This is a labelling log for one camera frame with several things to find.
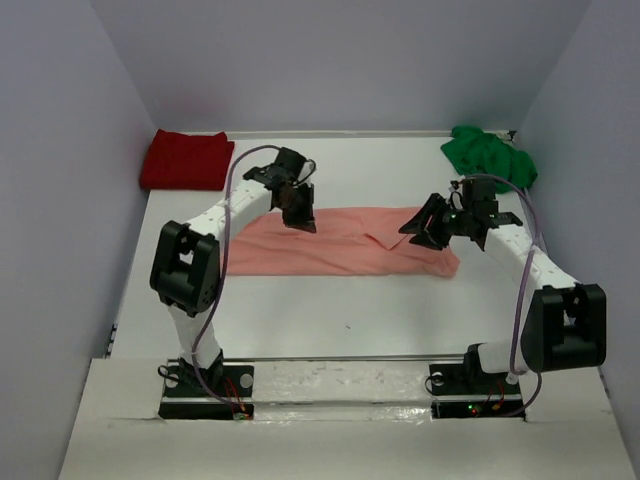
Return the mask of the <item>pink t shirt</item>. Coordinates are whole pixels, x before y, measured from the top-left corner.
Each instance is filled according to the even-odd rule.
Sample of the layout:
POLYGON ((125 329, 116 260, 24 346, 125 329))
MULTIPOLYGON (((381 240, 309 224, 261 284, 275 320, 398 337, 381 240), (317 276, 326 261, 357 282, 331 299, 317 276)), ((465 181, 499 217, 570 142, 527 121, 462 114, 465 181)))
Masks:
POLYGON ((315 233, 287 228, 280 214, 269 213, 251 222, 231 241, 227 273, 454 277, 460 260, 451 249, 425 249, 398 232, 417 211, 416 207, 318 209, 315 233))

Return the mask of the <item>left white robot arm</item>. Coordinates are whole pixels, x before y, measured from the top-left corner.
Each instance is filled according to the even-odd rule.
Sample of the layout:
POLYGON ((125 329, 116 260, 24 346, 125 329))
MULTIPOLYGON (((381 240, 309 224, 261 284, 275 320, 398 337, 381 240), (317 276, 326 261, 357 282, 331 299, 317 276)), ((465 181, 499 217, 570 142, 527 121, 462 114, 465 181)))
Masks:
POLYGON ((239 180, 227 178, 223 198, 184 223, 160 231, 150 287, 171 315, 182 352, 183 379, 213 393, 224 355, 212 325, 229 269, 231 241, 251 222, 278 210, 285 227, 313 233, 317 165, 295 150, 273 146, 275 159, 239 180))

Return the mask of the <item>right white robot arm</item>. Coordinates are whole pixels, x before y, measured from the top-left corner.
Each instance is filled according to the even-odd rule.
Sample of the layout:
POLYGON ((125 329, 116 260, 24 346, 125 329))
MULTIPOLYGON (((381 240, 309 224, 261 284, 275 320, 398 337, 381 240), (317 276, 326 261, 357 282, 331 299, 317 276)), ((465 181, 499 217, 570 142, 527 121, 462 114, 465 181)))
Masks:
POLYGON ((604 290, 562 270, 542 249, 537 226, 526 228, 516 214, 501 211, 496 188, 505 182, 492 174, 454 180, 449 196, 431 194, 399 229, 410 243, 436 251, 465 237, 518 286, 510 337, 470 346, 466 370, 519 377, 601 366, 607 356, 604 290))

